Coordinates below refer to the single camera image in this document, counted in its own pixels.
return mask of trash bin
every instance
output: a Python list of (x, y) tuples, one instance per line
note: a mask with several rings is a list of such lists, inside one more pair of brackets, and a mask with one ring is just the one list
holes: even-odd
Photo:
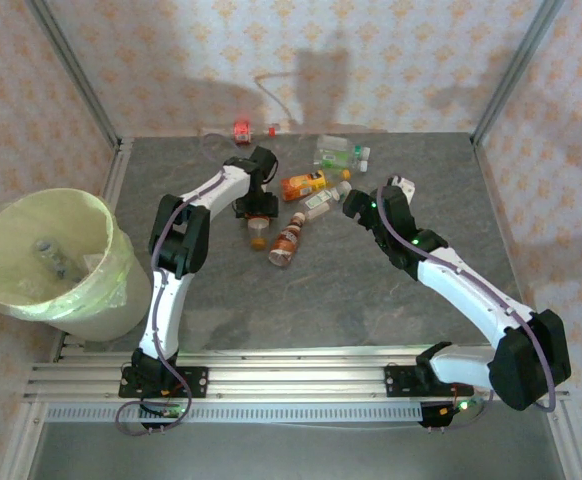
[(105, 341), (136, 326), (150, 300), (129, 237), (98, 197), (44, 190), (0, 213), (0, 313)]

